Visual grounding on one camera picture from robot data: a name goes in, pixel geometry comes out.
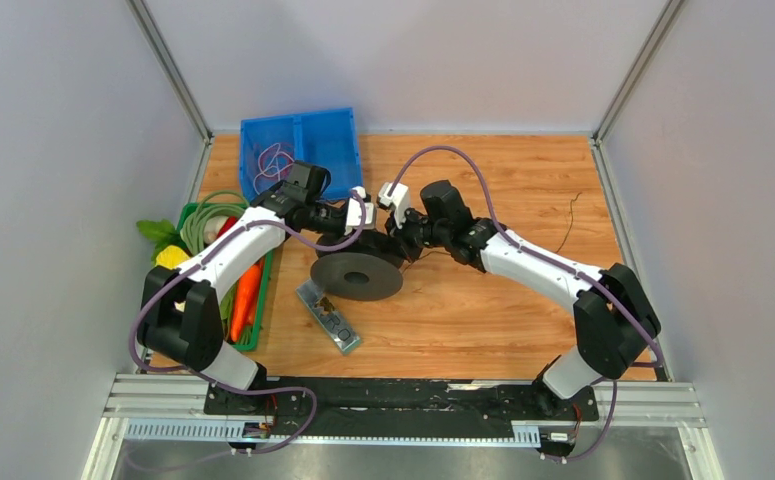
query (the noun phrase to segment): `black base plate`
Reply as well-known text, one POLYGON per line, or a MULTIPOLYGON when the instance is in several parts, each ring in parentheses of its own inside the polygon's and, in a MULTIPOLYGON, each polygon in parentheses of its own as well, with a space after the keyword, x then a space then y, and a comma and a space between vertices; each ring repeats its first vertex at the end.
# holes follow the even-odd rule
MULTIPOLYGON (((469 380, 280 377, 266 388, 306 386, 317 396, 316 417, 307 435, 409 438, 509 438, 512 420, 575 421, 571 408, 544 416, 531 403, 530 386, 497 385, 475 390, 451 389, 469 380)), ((273 434, 293 433, 310 413, 311 399, 301 393, 276 396, 278 424, 273 434)), ((573 398, 584 421, 599 419, 592 388, 573 398)), ((268 415, 266 399, 254 399, 209 387, 208 415, 268 415)))

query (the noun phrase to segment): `wooden table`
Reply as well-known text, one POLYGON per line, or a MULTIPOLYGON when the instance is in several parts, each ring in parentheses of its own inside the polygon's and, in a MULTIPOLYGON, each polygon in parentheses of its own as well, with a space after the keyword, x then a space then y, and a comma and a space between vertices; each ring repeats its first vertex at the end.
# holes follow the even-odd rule
MULTIPOLYGON (((560 253, 599 266, 620 260, 585 137, 362 135, 359 144, 364 183, 375 192, 424 147, 464 150, 485 174, 499 219, 552 251, 567 233, 570 202, 578 196, 560 253)), ((238 136, 217 136, 200 198, 215 190, 239 190, 238 161, 238 136)), ((460 189, 474 215, 488 216, 478 180, 451 153, 426 155, 402 182, 414 192, 413 205, 422 209, 419 190, 444 178, 460 189)), ((379 214, 383 225, 386 217, 379 214)), ((389 299, 332 298, 363 339, 342 356, 295 294, 316 260, 313 250, 290 240, 275 259, 258 348, 248 353, 270 375, 533 379, 575 343, 571 314, 552 301, 511 280, 458 265, 447 255, 429 255, 404 272, 401 292, 389 299)), ((625 378, 655 376, 632 369, 625 378)))

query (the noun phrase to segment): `gray disc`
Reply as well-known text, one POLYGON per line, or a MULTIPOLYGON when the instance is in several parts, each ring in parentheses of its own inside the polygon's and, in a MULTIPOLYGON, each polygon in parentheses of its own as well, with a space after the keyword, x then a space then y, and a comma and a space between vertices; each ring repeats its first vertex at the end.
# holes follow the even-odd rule
POLYGON ((325 293, 350 300, 391 297, 402 289, 402 273, 387 260, 366 253, 338 252, 319 258, 310 278, 325 293))

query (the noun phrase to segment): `white wall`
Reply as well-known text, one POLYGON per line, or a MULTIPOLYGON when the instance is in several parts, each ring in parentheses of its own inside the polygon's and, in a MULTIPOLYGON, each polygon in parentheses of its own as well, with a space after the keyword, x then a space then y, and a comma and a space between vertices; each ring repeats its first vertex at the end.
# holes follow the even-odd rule
POLYGON ((0 1, 0 478, 78 478, 200 141, 122 1, 0 1))
POLYGON ((606 145, 726 478, 775 479, 775 2, 688 2, 606 145))
POLYGON ((598 126, 664 0, 148 0, 213 129, 350 105, 363 130, 598 126))

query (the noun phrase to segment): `blue plastic container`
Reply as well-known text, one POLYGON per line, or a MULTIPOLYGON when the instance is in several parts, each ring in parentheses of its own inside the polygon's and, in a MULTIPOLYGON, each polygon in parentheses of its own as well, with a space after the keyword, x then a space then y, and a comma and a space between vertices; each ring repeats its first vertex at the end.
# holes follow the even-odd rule
POLYGON ((265 160, 277 150, 287 152, 296 160, 327 168, 331 172, 331 185, 323 195, 326 200, 348 198, 349 189, 363 185, 351 108, 243 120, 240 123, 240 188, 249 200, 277 182, 277 172, 289 163, 286 157, 279 156, 270 174, 255 180, 261 171, 258 156, 270 147, 273 148, 265 160))

